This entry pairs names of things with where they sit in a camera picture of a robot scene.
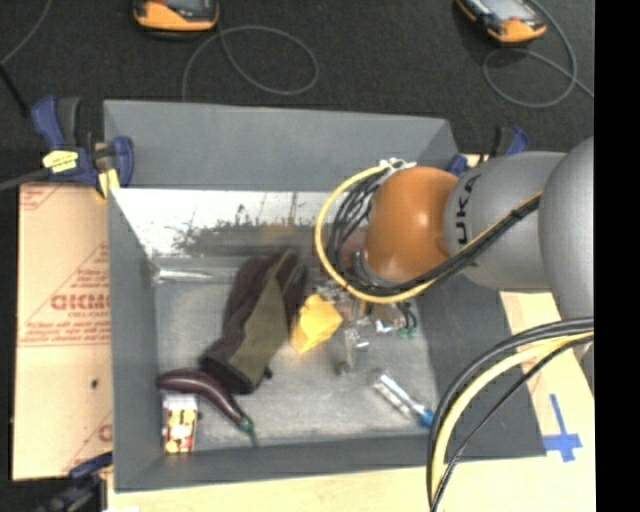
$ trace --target blue tape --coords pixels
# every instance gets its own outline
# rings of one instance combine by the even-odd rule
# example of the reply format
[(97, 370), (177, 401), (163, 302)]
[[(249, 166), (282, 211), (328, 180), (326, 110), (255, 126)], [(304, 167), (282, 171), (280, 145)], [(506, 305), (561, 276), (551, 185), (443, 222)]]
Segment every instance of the blue tape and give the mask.
[(556, 419), (558, 420), (558, 425), (560, 426), (560, 434), (542, 436), (544, 448), (547, 451), (558, 450), (560, 452), (560, 456), (562, 457), (562, 462), (570, 462), (576, 460), (576, 457), (573, 454), (573, 450), (576, 448), (582, 448), (580, 437), (578, 436), (578, 434), (569, 434), (567, 432), (567, 428), (564, 424), (564, 419), (562, 418), (562, 413), (560, 412), (558, 397), (556, 397), (556, 395), (552, 393), (550, 395), (550, 398), (551, 405), (553, 406), (553, 411), (556, 415)]

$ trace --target black cable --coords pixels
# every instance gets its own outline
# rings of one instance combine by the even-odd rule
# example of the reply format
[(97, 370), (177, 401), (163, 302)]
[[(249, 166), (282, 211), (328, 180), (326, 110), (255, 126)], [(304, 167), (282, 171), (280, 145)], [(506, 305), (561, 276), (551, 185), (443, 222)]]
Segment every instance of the black cable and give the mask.
[[(287, 32), (284, 32), (282, 30), (271, 28), (271, 27), (265, 27), (263, 25), (242, 25), (242, 26), (232, 27), (232, 28), (222, 28), (221, 18), (222, 18), (222, 13), (220, 13), (218, 17), (217, 33), (207, 38), (193, 52), (193, 54), (189, 58), (189, 61), (187, 62), (184, 73), (182, 75), (182, 91), (181, 91), (182, 101), (186, 101), (186, 98), (187, 98), (187, 82), (189, 79), (189, 74), (191, 72), (191, 67), (193, 66), (193, 62), (198, 57), (200, 52), (204, 50), (205, 47), (207, 47), (210, 43), (212, 43), (216, 39), (220, 40), (220, 45), (222, 46), (222, 50), (225, 56), (227, 57), (227, 59), (229, 60), (233, 68), (238, 72), (238, 74), (242, 78), (244, 78), (247, 82), (249, 82), (251, 85), (253, 85), (254, 87), (257, 87), (262, 91), (265, 91), (271, 94), (277, 94), (280, 96), (295, 96), (295, 95), (307, 92), (308, 90), (310, 90), (316, 85), (318, 79), (320, 78), (320, 65), (318, 64), (318, 59), (313, 53), (313, 51), (311, 50), (311, 48), (309, 48), (309, 46), (307, 46), (301, 39), (295, 36), (292, 36), (291, 34), (288, 34)], [(277, 89), (277, 88), (268, 87), (264, 84), (261, 84), (260, 82), (252, 78), (248, 73), (246, 73), (242, 69), (242, 67), (238, 64), (238, 62), (233, 58), (233, 55), (229, 50), (226, 38), (228, 35), (238, 33), (238, 32), (265, 32), (265, 33), (274, 34), (274, 35), (283, 37), (285, 39), (288, 39), (293, 44), (300, 47), (309, 56), (309, 59), (311, 60), (311, 64), (313, 66), (313, 77), (311, 78), (311, 80), (309, 80), (309, 82), (306, 85), (299, 87), (297, 89)]]
[[(344, 267), (342, 257), (344, 242), (355, 232), (358, 226), (368, 216), (370, 210), (370, 201), (368, 201), (368, 199), (378, 189), (378, 182), (381, 178), (382, 176), (379, 175), (370, 176), (355, 185), (340, 204), (340, 207), (334, 217), (334, 222), (331, 224), (327, 241), (327, 257), (331, 264), (337, 268), (338, 272), (343, 275), (349, 273), (349, 270)], [(354, 220), (365, 204), (365, 211)]]
[(20, 91), (18, 91), (16, 84), (13, 82), (11, 76), (9, 76), (9, 72), (6, 70), (2, 62), (0, 62), (0, 76), (2, 76), (2, 80), (7, 86), (7, 89), (9, 89), (11, 96), (13, 96), (13, 99), (18, 104), (18, 108), (20, 109), (22, 116), (29, 117), (29, 105), (22, 97), (22, 94), (20, 94)]
[[(577, 75), (578, 75), (578, 64), (576, 61), (576, 57), (575, 57), (575, 53), (573, 51), (573, 48), (571, 46), (571, 44), (569, 43), (569, 39), (567, 38), (567, 36), (564, 34), (564, 32), (562, 31), (562, 29), (560, 28), (560, 26), (558, 25), (558, 23), (556, 22), (556, 20), (553, 18), (553, 16), (551, 16), (551, 14), (542, 6), (540, 5), (538, 2), (536, 2), (535, 0), (527, 0), (529, 3), (531, 3), (534, 7), (536, 7), (538, 10), (540, 10), (549, 20), (549, 24), (556, 30), (556, 32), (558, 33), (558, 36), (560, 37), (560, 41), (562, 42), (563, 46), (565, 47), (566, 51), (567, 51), (567, 57), (569, 59), (569, 71), (566, 71), (565, 69), (563, 69), (562, 67), (560, 67), (558, 64), (556, 64), (555, 62), (547, 59), (546, 57), (544, 57), (543, 55), (540, 55), (539, 53), (536, 52), (532, 52), (531, 50), (527, 50), (524, 48), (497, 48), (495, 50), (493, 50), (492, 52), (490, 52), (489, 54), (487, 54), (487, 56), (485, 57), (483, 63), (482, 63), (482, 74), (484, 75), (484, 78), (487, 82), (487, 84), (489, 84), (489, 87), (491, 87), (491, 89), (493, 89), (493, 91), (500, 96), (502, 99), (513, 103), (514, 105), (518, 105), (521, 107), (526, 107), (526, 108), (531, 108), (531, 109), (544, 109), (544, 108), (548, 108), (548, 107), (553, 107), (555, 105), (557, 105), (558, 103), (560, 103), (561, 101), (563, 101), (567, 96), (569, 96), (569, 94), (571, 93), (571, 91), (574, 89), (574, 87), (579, 87), (583, 92), (585, 92), (590, 98), (594, 98), (594, 94), (592, 91), (590, 91), (583, 83), (581, 83), (580, 81), (578, 81)], [(512, 96), (509, 96), (507, 94), (505, 94), (491, 79), (491, 76), (489, 75), (489, 62), (490, 60), (499, 53), (502, 52), (515, 52), (515, 53), (521, 53), (526, 55), (527, 57), (531, 57), (533, 59), (539, 60), (540, 62), (543, 62), (544, 64), (550, 66), (551, 68), (555, 69), (556, 71), (559, 71), (561, 74), (563, 74), (564, 76), (566, 76), (567, 78), (569, 78), (569, 85), (567, 86), (567, 88), (556, 98), (550, 100), (550, 101), (545, 101), (545, 102), (539, 102), (539, 103), (531, 103), (531, 102), (525, 102), (525, 101), (521, 101), (518, 100)]]
[[(544, 368), (547, 364), (549, 364), (553, 359), (558, 357), (561, 353), (577, 345), (591, 343), (593, 339), (594, 339), (593, 335), (585, 336), (584, 338), (573, 340), (571, 342), (568, 342), (566, 345), (563, 345), (562, 347), (555, 349), (550, 354), (548, 354), (543, 359), (541, 359), (538, 363), (536, 363), (535, 366), (533, 366), (533, 368), (531, 368), (528, 372), (523, 374), (509, 388), (509, 390), (504, 395), (502, 395), (500, 400), (498, 400), (498, 402), (491, 408), (491, 410), (482, 419), (482, 421), (471, 431), (471, 433), (467, 437), (465, 437), (463, 442), (460, 444), (458, 449), (455, 451), (455, 453), (451, 457), (451, 460), (449, 461), (449, 464), (443, 473), (442, 480), (440, 481), (440, 484), (438, 485), (438, 488), (436, 489), (436, 492), (433, 496), (433, 500), (430, 500), (431, 501), (430, 510), (432, 511), (437, 510), (438, 505), (440, 504), (440, 501), (446, 489), (446, 486), (449, 483), (449, 480), (453, 473), (453, 469), (455, 465), (459, 462), (460, 458), (462, 457), (462, 454), (464, 450), (467, 448), (467, 446), (469, 445), (469, 442), (482, 428), (484, 428), (484, 426), (489, 422), (489, 420), (493, 416), (495, 416), (498, 410), (515, 394), (515, 392), (518, 391), (518, 389), (520, 389), (524, 383), (526, 383), (529, 379), (531, 379), (536, 373), (542, 370), (542, 368)], [(429, 473), (430, 471), (428, 471), (428, 476), (427, 476), (428, 481), (430, 481)]]
[(22, 39), (22, 41), (20, 41), (20, 43), (16, 45), (16, 47), (13, 50), (7, 53), (0, 60), (0, 64), (6, 64), (7, 62), (9, 62), (10, 59), (12, 59), (20, 50), (22, 50), (22, 48), (29, 41), (31, 41), (31, 39), (36, 34), (36, 32), (40, 30), (40, 26), (44, 22), (44, 19), (47, 17), (47, 14), (49, 13), (49, 9), (51, 8), (52, 3), (53, 3), (53, 0), (47, 0), (47, 3), (45, 4), (44, 8), (42, 9), (42, 12), (40, 13), (40, 17), (38, 18), (36, 23), (33, 25), (33, 27), (31, 27), (31, 30), (29, 31), (29, 33)]
[(410, 302), (398, 302), (398, 309), (404, 316), (405, 328), (407, 330), (415, 329), (418, 326), (418, 319), (416, 315), (411, 311)]
[(9, 178), (0, 182), (0, 192), (3, 190), (7, 190), (9, 188), (18, 187), (25, 183), (29, 183), (31, 181), (41, 180), (46, 178), (49, 175), (49, 169), (37, 169), (35, 171), (31, 171), (20, 176), (16, 176), (15, 178)]
[[(431, 442), (429, 443), (427, 450), (427, 467), (430, 467), (432, 463), (433, 449), (436, 439), (434, 434), (440, 430), (443, 418), (449, 412), (451, 404), (474, 378), (474, 376), (477, 375), (483, 365), (486, 365), (487, 363), (494, 363), (496, 360), (502, 359), (505, 355), (509, 355), (519, 347), (528, 345), (529, 343), (559, 336), (581, 334), (593, 328), (593, 317), (560, 320), (536, 326), (507, 338), (472, 361), (467, 368), (456, 377), (444, 395), (440, 398), (431, 425)], [(431, 480), (429, 478), (427, 479), (427, 491), (428, 495), (431, 496), (433, 489), (431, 488)]]

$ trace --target black floor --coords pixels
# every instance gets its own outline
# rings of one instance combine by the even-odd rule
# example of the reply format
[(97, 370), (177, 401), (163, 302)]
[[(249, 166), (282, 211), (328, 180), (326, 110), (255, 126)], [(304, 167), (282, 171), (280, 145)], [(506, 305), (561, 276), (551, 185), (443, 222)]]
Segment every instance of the black floor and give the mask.
[[(453, 0), (227, 0), (221, 5), (228, 48), (261, 87), (232, 67), (219, 38), (201, 46), (209, 36), (181, 42), (146, 37), (133, 21), (130, 0), (0, 0), (0, 61), (28, 104), (47, 94), (81, 97), (78, 132), (95, 138), (101, 135), (105, 98), (440, 117), (450, 122), (464, 152), (489, 151), (502, 126), (523, 129), (531, 149), (561, 152), (594, 133), (593, 98), (575, 86), (560, 100), (569, 79), (531, 56), (493, 55), (489, 76), (517, 101), (552, 105), (531, 108), (499, 96), (483, 74), (483, 62), (496, 45), (463, 18)], [(545, 0), (542, 7), (570, 43), (577, 80), (593, 91), (595, 0)], [(287, 36), (237, 30), (256, 25)], [(553, 27), (529, 50), (571, 70), (570, 53)], [(307, 86), (300, 94), (264, 90)], [(0, 177), (37, 168), (41, 149), (43, 141), (0, 82)], [(66, 484), (8, 481), (15, 207), (15, 191), (0, 192), (0, 511), (31, 510)]]

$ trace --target dark glove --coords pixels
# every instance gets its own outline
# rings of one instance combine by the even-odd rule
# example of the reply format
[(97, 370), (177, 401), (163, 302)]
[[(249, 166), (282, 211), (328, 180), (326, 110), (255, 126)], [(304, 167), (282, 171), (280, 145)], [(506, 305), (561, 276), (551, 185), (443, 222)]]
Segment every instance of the dark glove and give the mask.
[(227, 299), (222, 336), (200, 358), (201, 369), (232, 393), (253, 392), (289, 339), (304, 301), (306, 275), (293, 251), (246, 261)]

